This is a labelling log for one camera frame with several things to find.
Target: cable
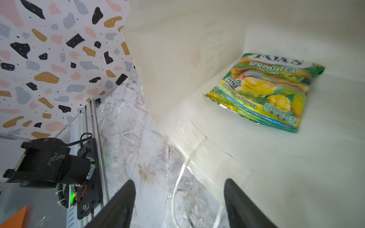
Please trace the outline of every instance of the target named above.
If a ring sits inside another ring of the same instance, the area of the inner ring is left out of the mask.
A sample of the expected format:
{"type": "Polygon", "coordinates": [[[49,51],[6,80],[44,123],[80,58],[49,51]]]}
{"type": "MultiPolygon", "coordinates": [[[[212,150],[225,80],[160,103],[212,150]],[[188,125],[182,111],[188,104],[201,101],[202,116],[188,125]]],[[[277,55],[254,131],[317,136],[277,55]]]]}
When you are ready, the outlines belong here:
{"type": "Polygon", "coordinates": [[[78,191],[80,191],[82,189],[83,186],[84,186],[84,183],[81,185],[80,189],[77,190],[77,186],[74,185],[72,190],[73,190],[73,192],[78,192],[78,191]]]}
{"type": "Polygon", "coordinates": [[[80,140],[79,140],[79,141],[72,142],[72,143],[70,143],[70,144],[67,144],[66,146],[73,146],[73,145],[76,145],[76,144],[79,144],[79,143],[80,143],[80,146],[81,146],[81,149],[82,149],[82,148],[84,148],[84,144],[83,144],[82,142],[85,142],[85,141],[87,141],[87,140],[89,140],[89,139],[91,139],[91,138],[92,138],[92,133],[83,133],[83,134],[81,135],[81,137],[80,137],[80,140]],[[87,137],[87,138],[85,138],[85,139],[82,139],[82,137],[83,137],[84,135],[90,135],[90,136],[89,136],[89,137],[87,137]]]}
{"type": "Polygon", "coordinates": [[[85,193],[85,191],[86,191],[86,189],[88,188],[88,186],[85,184],[85,189],[84,189],[84,191],[82,192],[82,194],[81,194],[81,196],[77,199],[77,202],[76,203],[78,203],[79,201],[80,201],[80,199],[82,198],[82,196],[84,195],[84,193],[85,193]]]}
{"type": "Polygon", "coordinates": [[[62,204],[65,208],[68,208],[67,200],[64,198],[64,192],[63,192],[63,184],[58,184],[58,204],[62,204]]]}

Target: mango illustration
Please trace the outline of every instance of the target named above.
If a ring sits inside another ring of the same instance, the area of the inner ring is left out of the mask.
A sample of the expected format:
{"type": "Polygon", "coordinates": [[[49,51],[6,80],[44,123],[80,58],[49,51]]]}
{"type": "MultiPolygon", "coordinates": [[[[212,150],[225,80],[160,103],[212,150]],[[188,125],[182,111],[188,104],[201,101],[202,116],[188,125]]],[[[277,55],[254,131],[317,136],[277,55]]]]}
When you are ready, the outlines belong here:
{"type": "Polygon", "coordinates": [[[243,64],[247,62],[251,62],[252,60],[248,58],[248,56],[241,58],[237,64],[243,64]]]}
{"type": "Polygon", "coordinates": [[[240,94],[250,94],[253,96],[263,96],[272,94],[276,89],[276,86],[268,81],[255,77],[245,77],[241,86],[235,88],[240,94]]]}
{"type": "Polygon", "coordinates": [[[270,100],[270,104],[278,109],[283,110],[284,112],[290,111],[290,100],[284,95],[271,95],[268,97],[270,100]]]}
{"type": "Polygon", "coordinates": [[[230,70],[232,78],[236,79],[244,68],[232,68],[230,70]]]}

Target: screw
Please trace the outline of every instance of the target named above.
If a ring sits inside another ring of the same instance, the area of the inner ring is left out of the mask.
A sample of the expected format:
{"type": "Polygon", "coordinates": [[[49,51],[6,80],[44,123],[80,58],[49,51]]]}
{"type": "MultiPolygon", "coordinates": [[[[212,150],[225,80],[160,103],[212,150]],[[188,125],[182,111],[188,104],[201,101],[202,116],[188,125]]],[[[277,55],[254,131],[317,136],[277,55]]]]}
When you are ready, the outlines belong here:
{"type": "Polygon", "coordinates": [[[82,209],[84,209],[84,210],[87,210],[87,209],[89,209],[89,203],[87,203],[87,204],[84,204],[84,205],[83,205],[83,207],[82,207],[82,209]]]}

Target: black cable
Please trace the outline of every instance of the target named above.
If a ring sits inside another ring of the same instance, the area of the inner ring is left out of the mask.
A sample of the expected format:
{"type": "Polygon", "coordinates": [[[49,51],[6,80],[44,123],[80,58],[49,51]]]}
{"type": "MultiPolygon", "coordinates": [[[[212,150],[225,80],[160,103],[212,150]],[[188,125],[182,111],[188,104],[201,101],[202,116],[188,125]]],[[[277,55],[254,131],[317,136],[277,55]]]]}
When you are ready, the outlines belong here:
{"type": "Polygon", "coordinates": [[[81,149],[83,149],[83,148],[84,148],[84,145],[83,145],[83,143],[82,143],[82,142],[85,142],[85,141],[87,141],[87,140],[89,140],[89,139],[91,139],[91,138],[92,138],[92,133],[83,133],[83,134],[81,135],[81,137],[80,137],[80,140],[79,140],[79,141],[72,142],[72,143],[70,143],[70,144],[67,144],[66,146],[73,146],[73,145],[76,145],[76,144],[79,144],[79,143],[80,143],[81,149]],[[82,139],[82,137],[83,137],[84,135],[90,135],[90,136],[89,136],[89,137],[87,137],[86,139],[82,139]]]}
{"type": "Polygon", "coordinates": [[[63,184],[58,184],[58,200],[65,207],[68,208],[67,200],[64,198],[63,184]]]}

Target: orange object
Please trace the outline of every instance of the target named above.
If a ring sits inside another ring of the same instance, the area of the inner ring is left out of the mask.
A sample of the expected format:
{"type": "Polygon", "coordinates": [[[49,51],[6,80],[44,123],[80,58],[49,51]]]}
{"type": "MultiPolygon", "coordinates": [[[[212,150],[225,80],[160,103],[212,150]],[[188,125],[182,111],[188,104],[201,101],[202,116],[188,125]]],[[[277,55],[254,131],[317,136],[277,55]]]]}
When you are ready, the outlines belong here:
{"type": "Polygon", "coordinates": [[[0,228],[22,228],[26,210],[27,210],[27,205],[25,205],[20,211],[18,211],[10,219],[8,219],[4,223],[0,224],[0,228]]]}

